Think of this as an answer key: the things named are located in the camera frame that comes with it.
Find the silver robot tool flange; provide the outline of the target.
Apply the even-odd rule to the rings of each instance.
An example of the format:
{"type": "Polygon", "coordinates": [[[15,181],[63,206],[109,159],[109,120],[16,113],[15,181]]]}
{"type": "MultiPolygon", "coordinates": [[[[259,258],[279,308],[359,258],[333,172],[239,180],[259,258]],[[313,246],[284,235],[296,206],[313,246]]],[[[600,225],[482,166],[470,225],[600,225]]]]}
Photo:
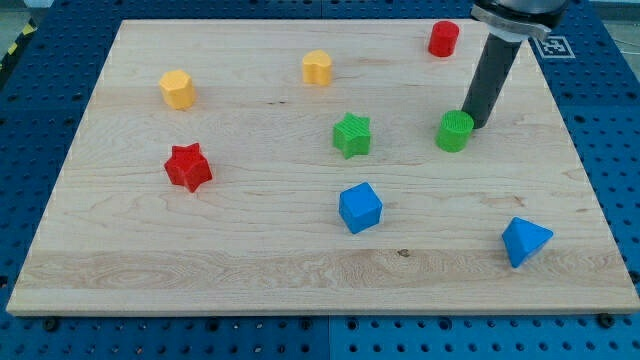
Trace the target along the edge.
{"type": "Polygon", "coordinates": [[[569,0],[475,0],[472,18],[504,41],[545,40],[561,22],[569,0]]]}

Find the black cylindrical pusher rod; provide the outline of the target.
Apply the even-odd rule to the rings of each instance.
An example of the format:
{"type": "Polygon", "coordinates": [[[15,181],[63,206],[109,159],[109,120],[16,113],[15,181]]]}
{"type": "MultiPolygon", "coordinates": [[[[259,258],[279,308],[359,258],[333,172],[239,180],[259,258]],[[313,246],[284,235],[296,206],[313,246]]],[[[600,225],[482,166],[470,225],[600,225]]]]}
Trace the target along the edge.
{"type": "Polygon", "coordinates": [[[462,106],[462,111],[473,119],[474,129],[483,128],[488,122],[520,47],[521,42],[487,36],[462,106]]]}

